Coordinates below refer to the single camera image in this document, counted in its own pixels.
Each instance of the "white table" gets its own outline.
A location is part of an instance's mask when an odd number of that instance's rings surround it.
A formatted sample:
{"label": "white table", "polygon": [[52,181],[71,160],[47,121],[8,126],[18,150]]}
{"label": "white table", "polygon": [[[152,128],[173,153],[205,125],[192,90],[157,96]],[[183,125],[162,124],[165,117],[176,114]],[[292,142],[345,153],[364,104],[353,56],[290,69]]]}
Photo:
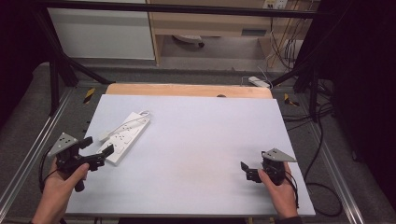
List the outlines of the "white table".
{"label": "white table", "polygon": [[[261,151],[295,158],[276,100],[190,96],[103,95],[86,136],[116,128],[131,112],[151,123],[115,167],[89,173],[68,214],[102,217],[255,217],[276,211],[263,184],[246,180],[240,161],[260,168]],[[300,168],[290,163],[300,216],[313,216]]]}

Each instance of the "floor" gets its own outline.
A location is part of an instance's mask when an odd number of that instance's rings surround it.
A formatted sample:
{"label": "floor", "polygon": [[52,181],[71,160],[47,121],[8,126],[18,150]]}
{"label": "floor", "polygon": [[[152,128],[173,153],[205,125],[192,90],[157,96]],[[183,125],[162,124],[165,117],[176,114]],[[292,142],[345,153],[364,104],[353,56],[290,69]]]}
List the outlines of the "floor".
{"label": "floor", "polygon": [[[258,50],[257,39],[254,38],[224,38],[206,37],[205,46],[180,43],[171,36],[165,38],[162,64],[155,66],[147,62],[122,62],[114,65],[107,61],[87,62],[93,71],[103,77],[116,79],[123,82],[153,82],[153,83],[190,83],[190,84],[218,84],[218,85],[250,85],[247,77],[262,76],[262,71],[268,79],[279,77],[286,70],[281,65],[267,68],[265,55]],[[93,83],[90,78],[78,73],[82,80],[77,88],[65,89],[70,92],[70,101],[64,106],[64,112],[57,124],[50,130],[43,148],[54,142],[61,132],[73,133],[77,138],[84,136],[84,130],[89,127],[89,121],[94,112],[99,97],[105,92],[106,86]],[[292,84],[294,79],[282,83],[280,87],[272,89],[274,97],[278,100],[283,116],[297,116],[305,114],[301,99],[306,99],[305,94],[294,94]],[[12,177],[19,171],[26,154],[34,150],[35,139],[40,135],[41,129],[49,120],[50,88],[48,68],[43,65],[35,70],[35,78],[28,92],[21,100],[7,124],[0,131],[0,157],[2,158],[2,171],[0,172],[0,191],[6,192]],[[82,103],[87,90],[95,87],[95,94],[90,103]],[[285,103],[285,93],[294,103]],[[319,96],[319,101],[324,104],[327,97]],[[323,134],[326,146],[330,149],[337,167],[342,173],[348,188],[351,191],[356,205],[359,207],[365,223],[396,223],[395,211],[389,203],[364,163],[355,162],[351,157],[351,150],[347,144],[337,119],[328,115],[322,118]],[[302,171],[307,169],[311,162],[318,141],[315,138],[313,124],[304,122],[286,122],[289,130],[290,141],[295,150],[297,160]],[[323,153],[319,154],[308,180],[318,182],[334,189],[331,170],[326,165]],[[14,203],[7,209],[5,223],[25,223],[35,211],[39,200],[36,183],[37,162],[34,162],[32,172],[22,181]],[[309,187],[311,200],[316,208],[326,213],[334,213],[338,209],[336,198],[326,189]],[[92,223],[91,217],[69,217],[73,223]],[[346,211],[338,217],[326,217],[317,214],[315,217],[305,217],[306,223],[349,223]],[[114,218],[105,218],[104,223],[117,223]],[[256,218],[255,223],[269,223],[269,218]]]}

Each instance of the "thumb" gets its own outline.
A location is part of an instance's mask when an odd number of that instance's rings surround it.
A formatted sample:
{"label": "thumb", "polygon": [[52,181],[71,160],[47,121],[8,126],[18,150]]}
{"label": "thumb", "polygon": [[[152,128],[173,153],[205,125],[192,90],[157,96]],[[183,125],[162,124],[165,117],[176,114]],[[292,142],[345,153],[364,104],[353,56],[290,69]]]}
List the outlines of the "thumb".
{"label": "thumb", "polygon": [[90,165],[88,163],[80,165],[77,170],[67,178],[65,181],[66,185],[72,189],[79,180],[83,179],[87,175],[89,168]]}
{"label": "thumb", "polygon": [[259,173],[260,180],[265,185],[265,187],[267,187],[269,190],[273,189],[275,185],[268,176],[268,174],[265,173],[263,169],[258,169],[257,171]]}

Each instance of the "white power strip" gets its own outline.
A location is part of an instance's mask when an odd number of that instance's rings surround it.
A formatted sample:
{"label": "white power strip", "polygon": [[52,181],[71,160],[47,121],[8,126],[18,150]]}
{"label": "white power strip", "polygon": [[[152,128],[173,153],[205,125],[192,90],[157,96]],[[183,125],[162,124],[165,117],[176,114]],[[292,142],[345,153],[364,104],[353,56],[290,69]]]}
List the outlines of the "white power strip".
{"label": "white power strip", "polygon": [[253,85],[255,85],[255,86],[258,86],[258,87],[265,87],[265,88],[270,87],[270,85],[269,85],[268,83],[264,82],[263,80],[261,80],[261,79],[259,79],[259,78],[257,78],[257,77],[250,77],[250,78],[248,79],[248,81],[249,81],[251,84],[253,84]]}
{"label": "white power strip", "polygon": [[113,133],[97,151],[101,153],[102,150],[110,145],[114,147],[114,153],[106,158],[108,162],[113,165],[118,165],[125,157],[132,145],[137,141],[143,131],[149,126],[149,118],[132,112],[128,118],[119,127],[119,132]]}

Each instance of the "human hand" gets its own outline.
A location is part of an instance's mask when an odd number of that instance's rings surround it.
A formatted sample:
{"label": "human hand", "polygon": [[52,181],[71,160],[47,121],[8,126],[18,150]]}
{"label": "human hand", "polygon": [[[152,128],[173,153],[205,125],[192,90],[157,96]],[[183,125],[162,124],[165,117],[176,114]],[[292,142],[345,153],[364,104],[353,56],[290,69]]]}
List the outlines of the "human hand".
{"label": "human hand", "polygon": [[[287,162],[284,161],[286,177],[291,178],[291,170]],[[274,208],[277,211],[279,219],[285,219],[288,217],[297,217],[297,207],[294,198],[293,187],[287,180],[283,180],[283,183],[279,186],[275,185],[267,173],[263,169],[259,169],[259,177],[262,183],[267,187],[271,194],[271,200],[274,204]]]}
{"label": "human hand", "polygon": [[64,216],[74,186],[79,180],[86,178],[89,167],[88,163],[82,164],[69,176],[60,171],[54,172],[57,169],[54,160],[49,171],[54,173],[47,178],[43,196],[32,222],[59,223]]}

